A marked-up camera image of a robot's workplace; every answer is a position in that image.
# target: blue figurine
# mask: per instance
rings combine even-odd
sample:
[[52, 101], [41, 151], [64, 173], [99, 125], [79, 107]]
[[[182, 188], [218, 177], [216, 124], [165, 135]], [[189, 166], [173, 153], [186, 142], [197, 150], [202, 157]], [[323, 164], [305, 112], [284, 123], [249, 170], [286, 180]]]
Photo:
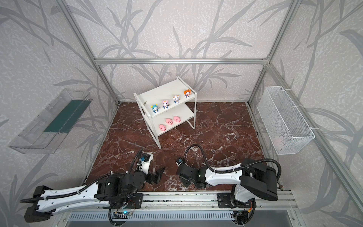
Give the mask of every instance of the blue figurine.
[[152, 110], [154, 111], [154, 113], [158, 113], [159, 112], [159, 107], [157, 104], [151, 106]]

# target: black cable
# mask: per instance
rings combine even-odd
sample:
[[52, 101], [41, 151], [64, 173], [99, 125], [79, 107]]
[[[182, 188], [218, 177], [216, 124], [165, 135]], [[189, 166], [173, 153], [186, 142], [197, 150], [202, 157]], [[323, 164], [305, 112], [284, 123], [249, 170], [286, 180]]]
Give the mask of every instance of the black cable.
[[112, 218], [111, 218], [111, 206], [110, 206], [110, 208], [109, 208], [109, 221], [110, 221], [110, 223], [111, 223], [113, 226], [121, 226], [121, 225], [123, 225], [123, 224], [125, 223], [125, 221], [124, 221], [122, 224], [116, 224], [116, 223], [112, 220]]
[[255, 198], [252, 198], [252, 201], [251, 201], [251, 207], [252, 207], [252, 211], [251, 211], [251, 215], [248, 217], [247, 221], [243, 223], [246, 224], [247, 222], [249, 222], [251, 219], [252, 219], [252, 216], [254, 214], [254, 210], [255, 210], [255, 207], [253, 207], [253, 204], [255, 203]]
[[277, 179], [277, 180], [279, 180], [279, 179], [280, 179], [280, 176], [281, 176], [281, 166], [280, 166], [280, 163], [278, 163], [276, 160], [274, 160], [274, 159], [270, 159], [270, 158], [263, 158], [263, 159], [260, 159], [260, 160], [258, 160], [258, 161], [251, 162], [251, 163], [249, 163], [249, 164], [247, 164], [247, 165], [237, 167], [237, 168], [235, 168], [235, 169], [230, 169], [230, 170], [215, 170], [215, 169], [213, 169], [213, 168], [209, 165], [208, 160], [207, 160], [207, 158], [206, 158], [206, 156], [205, 156], [204, 150], [203, 150], [203, 148], [202, 148], [199, 144], [193, 144], [193, 145], [190, 145], [190, 146], [186, 149], [186, 151], [185, 151], [185, 153], [184, 153], [183, 164], [185, 164], [185, 160], [186, 160], [186, 158], [187, 158], [187, 153], [188, 153], [188, 151], [190, 150], [190, 148], [192, 148], [192, 147], [194, 147], [194, 146], [199, 147], [200, 151], [202, 152], [202, 155], [203, 155], [203, 158], [204, 158], [205, 165], [208, 167], [208, 169], [209, 169], [210, 171], [212, 171], [212, 172], [214, 172], [214, 173], [219, 173], [219, 174], [223, 174], [223, 173], [233, 173], [233, 172], [237, 172], [237, 171], [240, 171], [240, 170], [242, 170], [242, 169], [245, 169], [245, 168], [247, 168], [247, 167], [253, 166], [253, 165], [257, 164], [257, 163], [262, 163], [262, 162], [272, 162], [272, 163], [274, 163], [274, 164], [277, 166], [276, 179]]
[[[141, 154], [142, 152], [142, 149], [139, 150], [139, 152], [137, 152], [134, 160], [132, 161], [131, 163], [131, 166], [130, 166], [130, 170], [128, 171], [128, 173], [131, 173], [131, 170], [132, 170], [132, 167], [137, 159], [137, 157]], [[79, 191], [75, 191], [75, 192], [71, 192], [71, 193], [68, 193], [68, 194], [63, 194], [63, 195], [50, 195], [50, 196], [47, 196], [46, 199], [60, 199], [60, 198], [65, 198], [65, 197], [69, 197], [69, 196], [73, 196], [73, 195], [77, 195], [78, 193], [80, 192], [83, 192], [84, 190], [86, 190], [89, 186], [91, 186], [92, 184], [96, 183], [97, 181], [101, 180], [102, 178], [105, 178], [105, 177], [108, 177], [110, 175], [125, 175], [125, 173], [108, 173], [108, 174], [105, 174], [99, 178], [97, 178], [96, 180], [92, 181], [91, 183], [87, 184], [85, 187], [81, 188]], [[40, 200], [44, 200], [44, 197], [36, 197], [36, 198], [29, 198], [29, 199], [22, 199], [20, 200], [20, 203], [34, 203], [34, 202], [37, 202], [37, 201], [40, 201]]]
[[139, 156], [141, 153], [142, 153], [142, 149], [140, 149], [140, 150], [139, 150], [139, 152], [137, 152], [137, 154], [136, 154], [135, 158], [134, 158], [134, 159], [133, 159], [133, 161], [131, 162], [131, 166], [130, 166], [130, 169], [129, 169], [128, 173], [131, 173], [132, 168], [133, 168], [133, 166], [134, 166], [134, 164], [135, 164], [135, 161], [136, 161], [136, 159], [138, 158], [138, 156]]

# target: pink figurine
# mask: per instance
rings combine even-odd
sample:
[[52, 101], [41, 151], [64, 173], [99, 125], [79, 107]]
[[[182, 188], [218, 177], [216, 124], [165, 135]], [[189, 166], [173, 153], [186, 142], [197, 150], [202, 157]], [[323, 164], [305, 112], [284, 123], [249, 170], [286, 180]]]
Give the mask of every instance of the pink figurine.
[[174, 116], [174, 121], [179, 123], [180, 122], [180, 117]]
[[162, 100], [162, 103], [163, 103], [163, 108], [164, 109], [167, 109], [168, 108], [168, 106], [169, 106], [169, 101], [168, 100]]
[[162, 130], [162, 131], [165, 131], [165, 130], [166, 130], [165, 125], [159, 125], [159, 128], [160, 128], [160, 130]]
[[165, 121], [166, 121], [166, 123], [168, 123], [168, 125], [172, 125], [173, 124], [173, 121], [170, 118], [167, 118]]

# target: red marble surface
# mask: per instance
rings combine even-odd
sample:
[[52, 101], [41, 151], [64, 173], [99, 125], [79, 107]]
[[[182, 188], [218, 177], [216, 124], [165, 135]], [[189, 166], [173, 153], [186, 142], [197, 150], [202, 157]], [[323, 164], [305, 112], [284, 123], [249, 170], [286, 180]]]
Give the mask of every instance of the red marble surface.
[[[188, 103], [194, 110], [194, 103]], [[217, 185], [196, 189], [184, 187], [176, 175], [176, 158], [183, 157], [188, 146], [200, 144], [211, 166], [231, 166], [244, 158], [263, 158], [260, 143], [253, 128], [247, 107], [243, 102], [198, 102], [196, 129], [187, 122], [159, 136], [159, 150], [151, 137], [136, 103], [121, 103], [106, 140], [96, 158], [87, 182], [114, 172], [124, 173], [130, 167], [137, 151], [154, 154], [149, 171], [166, 167], [159, 184], [145, 184], [143, 191], [230, 190], [232, 185]], [[203, 166], [201, 152], [195, 148], [187, 155], [189, 166]]]

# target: white wire mesh basket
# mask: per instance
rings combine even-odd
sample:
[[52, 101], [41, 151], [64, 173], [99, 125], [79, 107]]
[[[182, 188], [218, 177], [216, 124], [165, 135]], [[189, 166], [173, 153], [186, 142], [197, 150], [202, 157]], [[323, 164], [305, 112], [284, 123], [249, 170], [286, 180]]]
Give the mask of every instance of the white wire mesh basket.
[[265, 87], [257, 109], [277, 154], [296, 154], [315, 138], [283, 87]]

